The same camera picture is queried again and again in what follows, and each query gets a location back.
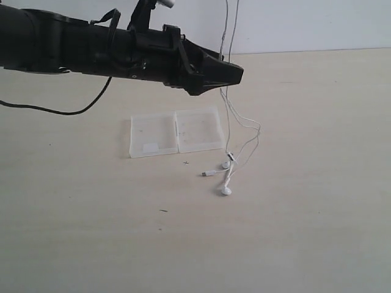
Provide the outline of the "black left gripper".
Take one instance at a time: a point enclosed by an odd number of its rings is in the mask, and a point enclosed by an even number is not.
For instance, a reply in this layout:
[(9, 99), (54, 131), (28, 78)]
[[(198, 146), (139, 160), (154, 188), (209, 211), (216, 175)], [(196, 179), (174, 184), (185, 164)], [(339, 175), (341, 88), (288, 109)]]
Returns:
[(123, 30), (122, 78), (160, 82), (185, 90), (190, 96), (239, 84), (244, 69), (205, 51), (187, 38), (180, 29), (164, 26), (162, 31)]

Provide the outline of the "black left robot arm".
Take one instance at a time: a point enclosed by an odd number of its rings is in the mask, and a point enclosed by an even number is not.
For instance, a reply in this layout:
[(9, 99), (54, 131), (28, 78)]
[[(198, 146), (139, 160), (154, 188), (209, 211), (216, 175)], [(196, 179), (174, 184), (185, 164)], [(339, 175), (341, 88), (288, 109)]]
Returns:
[(120, 12), (86, 21), (1, 6), (1, 66), (30, 73), (69, 71), (160, 82), (191, 96), (241, 82), (242, 67), (189, 41), (176, 26), (150, 29), (156, 1), (139, 1), (126, 29)]

